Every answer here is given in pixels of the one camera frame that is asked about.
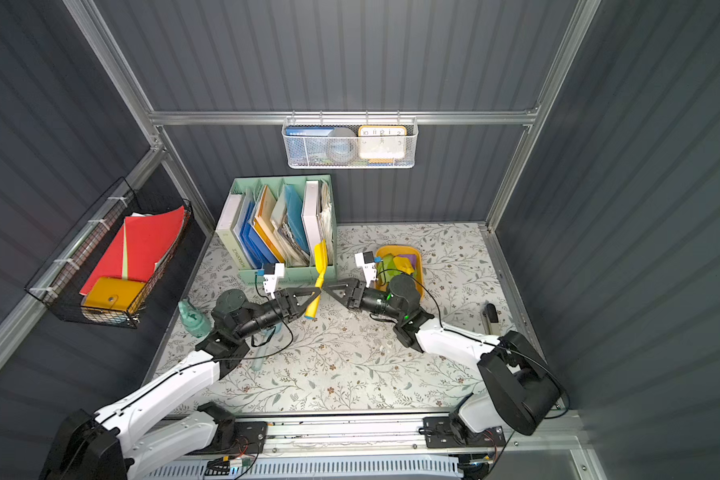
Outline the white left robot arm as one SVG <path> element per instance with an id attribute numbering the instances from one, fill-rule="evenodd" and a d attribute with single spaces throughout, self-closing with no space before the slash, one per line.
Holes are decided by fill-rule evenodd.
<path id="1" fill-rule="evenodd" d="M 234 415 L 212 402 L 167 427 L 156 425 L 248 359 L 248 338 L 300 318 L 320 293 L 318 287 L 286 288 L 254 304 L 239 289 L 224 292 L 210 333 L 182 361 L 121 400 L 92 414 L 77 410 L 61 423 L 41 478 L 139 479 L 194 451 L 248 451 Z"/>

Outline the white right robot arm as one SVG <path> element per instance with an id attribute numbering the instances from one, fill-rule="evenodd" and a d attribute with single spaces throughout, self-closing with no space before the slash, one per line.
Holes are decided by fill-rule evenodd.
<path id="1" fill-rule="evenodd" d="M 566 394 L 525 336 L 514 330 L 503 336 L 478 335 L 446 325 L 421 306 L 421 293 L 410 275 L 393 277 L 386 290 L 349 278 L 326 284 L 322 291 L 349 310 L 391 320 L 403 346 L 479 374 L 485 392 L 467 397 L 452 413 L 462 429 L 477 434 L 502 427 L 530 436 Z"/>

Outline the green shovel yellow handle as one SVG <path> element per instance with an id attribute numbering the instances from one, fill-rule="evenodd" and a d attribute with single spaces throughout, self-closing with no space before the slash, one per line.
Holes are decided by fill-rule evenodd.
<path id="1" fill-rule="evenodd" d="M 379 279 L 386 283 L 400 273 L 401 270 L 396 264 L 396 256 L 392 254 L 385 255 L 378 267 Z"/>

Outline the purple shovel pink handle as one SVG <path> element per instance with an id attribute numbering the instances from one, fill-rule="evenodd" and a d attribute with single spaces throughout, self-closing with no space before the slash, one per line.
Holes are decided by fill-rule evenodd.
<path id="1" fill-rule="evenodd" d="M 417 257 L 414 254 L 401 254 L 396 256 L 403 267 L 410 266 L 413 270 L 417 267 Z"/>

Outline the yellow toy piece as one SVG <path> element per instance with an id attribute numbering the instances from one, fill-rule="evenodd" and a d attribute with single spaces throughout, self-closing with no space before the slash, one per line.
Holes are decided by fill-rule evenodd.
<path id="1" fill-rule="evenodd" d="M 318 277 L 315 282 L 315 287 L 319 290 L 322 290 L 322 286 L 325 279 L 325 273 L 328 266 L 328 254 L 327 254 L 327 244 L 325 240 L 322 240 L 320 243 L 318 243 L 314 250 L 313 250 L 314 256 L 315 256 L 315 269 L 317 271 Z M 320 294 L 317 295 L 317 297 L 310 303 L 308 306 L 305 317 L 310 320 L 314 320 L 317 318 L 318 314 L 318 308 L 320 304 Z"/>

